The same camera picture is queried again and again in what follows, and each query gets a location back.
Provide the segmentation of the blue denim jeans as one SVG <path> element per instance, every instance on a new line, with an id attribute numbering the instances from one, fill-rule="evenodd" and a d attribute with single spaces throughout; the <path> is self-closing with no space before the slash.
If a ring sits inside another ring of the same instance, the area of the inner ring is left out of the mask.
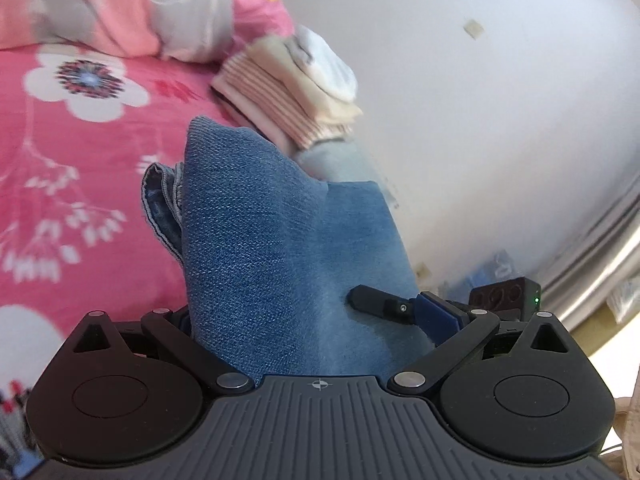
<path id="1" fill-rule="evenodd" d="M 418 292 L 375 183 L 316 180 L 254 131 L 197 117 L 183 161 L 149 166 L 141 199 L 182 265 L 193 338 L 255 382 L 387 378 L 431 350 L 420 328 L 346 302 L 359 285 Z"/>

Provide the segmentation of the grey folded garment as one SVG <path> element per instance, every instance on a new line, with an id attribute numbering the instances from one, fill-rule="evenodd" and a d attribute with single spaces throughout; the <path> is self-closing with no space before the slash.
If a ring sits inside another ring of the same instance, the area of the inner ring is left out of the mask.
<path id="1" fill-rule="evenodd" d="M 376 182 L 383 179 L 369 157 L 351 140 L 332 140 L 299 151 L 294 160 L 306 174 L 328 182 Z"/>

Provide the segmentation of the cream folded garment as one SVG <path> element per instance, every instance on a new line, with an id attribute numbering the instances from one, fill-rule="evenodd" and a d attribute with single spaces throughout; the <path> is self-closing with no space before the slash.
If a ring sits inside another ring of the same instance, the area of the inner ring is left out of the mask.
<path id="1" fill-rule="evenodd" d="M 316 122 L 352 124 L 362 115 L 356 104 L 335 99 L 305 75 L 294 63 L 282 37 L 263 36 L 250 44 L 246 53 L 255 64 L 283 84 L 306 115 Z"/>

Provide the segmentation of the pink floral bed sheet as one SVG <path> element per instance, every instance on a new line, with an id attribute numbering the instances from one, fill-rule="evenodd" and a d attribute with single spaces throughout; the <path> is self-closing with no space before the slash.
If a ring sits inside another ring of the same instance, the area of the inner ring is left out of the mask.
<path id="1" fill-rule="evenodd" d="M 222 118 L 209 65 L 74 46 L 1 55 L 1 474 L 40 460 L 24 405 L 91 310 L 113 320 L 186 302 L 178 262 L 141 207 L 156 162 L 182 159 L 192 118 Z"/>

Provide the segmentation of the pink checked folded garment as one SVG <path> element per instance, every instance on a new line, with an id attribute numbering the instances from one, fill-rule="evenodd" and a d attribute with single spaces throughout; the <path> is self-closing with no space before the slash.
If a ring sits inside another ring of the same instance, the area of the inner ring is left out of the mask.
<path id="1" fill-rule="evenodd" d="M 344 140 L 352 134 L 349 125 L 326 125 L 311 119 L 285 85 L 260 68 L 247 54 L 237 54 L 224 62 L 212 80 L 212 86 L 219 93 L 231 89 L 249 100 L 299 150 L 308 150 L 322 141 Z"/>

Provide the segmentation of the white folded towel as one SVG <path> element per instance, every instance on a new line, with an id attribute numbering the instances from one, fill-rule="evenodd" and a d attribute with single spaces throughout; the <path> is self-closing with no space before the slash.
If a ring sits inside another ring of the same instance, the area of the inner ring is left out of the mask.
<path id="1" fill-rule="evenodd" d="M 356 100 L 358 81 L 354 71 L 313 30 L 297 25 L 285 39 L 295 65 L 322 91 L 345 103 Z"/>

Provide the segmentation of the pink grey floral duvet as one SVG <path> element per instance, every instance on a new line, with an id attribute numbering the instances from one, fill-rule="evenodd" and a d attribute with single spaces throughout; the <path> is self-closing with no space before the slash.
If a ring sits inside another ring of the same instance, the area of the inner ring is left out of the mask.
<path id="1" fill-rule="evenodd" d="M 294 29 L 281 0 L 1 0 L 2 49 L 71 42 L 206 64 Z"/>

